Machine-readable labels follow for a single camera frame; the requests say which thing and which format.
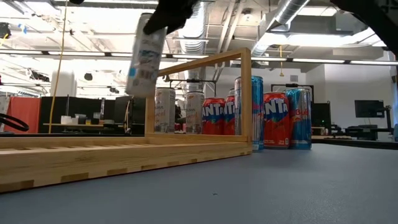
wooden frame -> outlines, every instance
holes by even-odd
[[[191,62],[172,66],[161,70],[158,77],[171,75],[177,72],[183,72],[194,68],[212,66],[216,63],[225,62],[228,60],[241,59],[241,78],[242,78],[242,136],[246,139],[248,144],[251,144],[252,127],[251,127],[251,52],[248,48],[241,48],[229,52],[223,52],[217,55],[201,58]],[[153,98],[146,99],[146,120],[145,120],[145,135],[156,136],[154,133],[154,118],[155,118],[155,101]],[[186,135],[190,139],[203,139],[203,136],[196,134]],[[217,139],[221,140],[226,136],[219,136]]]
[[[251,154],[249,49],[166,68],[159,76],[236,58],[242,61],[242,136],[154,133],[154,99],[147,98],[143,138],[0,138],[0,192]]]

gray tabletop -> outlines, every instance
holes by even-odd
[[[315,144],[0,195],[0,223],[397,223],[398,151]]]

white can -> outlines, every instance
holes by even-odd
[[[156,88],[155,91],[155,132],[174,133],[175,90]]]
[[[201,91],[191,91],[185,95],[187,134],[201,134],[201,111],[204,102],[205,94]]]
[[[155,93],[166,28],[146,35],[143,28],[151,16],[151,13],[142,13],[139,18],[127,76],[126,93],[128,95],[147,97],[153,96]]]

blue can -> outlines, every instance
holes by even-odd
[[[242,79],[235,79],[235,134],[241,135],[242,121]],[[252,145],[253,151],[264,149],[264,101],[262,99],[263,81],[261,77],[251,77],[252,98]]]
[[[291,149],[311,149],[311,93],[307,89],[286,90],[289,101]]]

can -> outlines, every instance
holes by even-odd
[[[202,134],[224,134],[224,98],[207,98],[203,103]]]
[[[235,79],[235,134],[242,131],[242,79]],[[262,77],[251,77],[252,98],[252,147],[253,151],[264,149],[264,100]]]
[[[289,148],[289,101],[286,94],[264,94],[264,149]]]
[[[307,89],[296,88],[286,90],[285,94],[289,101],[289,148],[311,149],[311,93]]]
[[[234,96],[235,95],[235,88],[232,88],[228,92],[228,96]]]
[[[126,93],[128,95],[147,97],[153,96],[155,93],[166,28],[146,35],[143,28],[151,16],[151,13],[142,13],[138,21],[136,40],[127,76]]]
[[[155,91],[155,132],[174,133],[175,90],[156,88]]]
[[[185,95],[185,114],[187,134],[201,134],[201,111],[205,102],[202,91],[191,91]]]
[[[229,95],[225,100],[224,135],[235,135],[235,96]]]

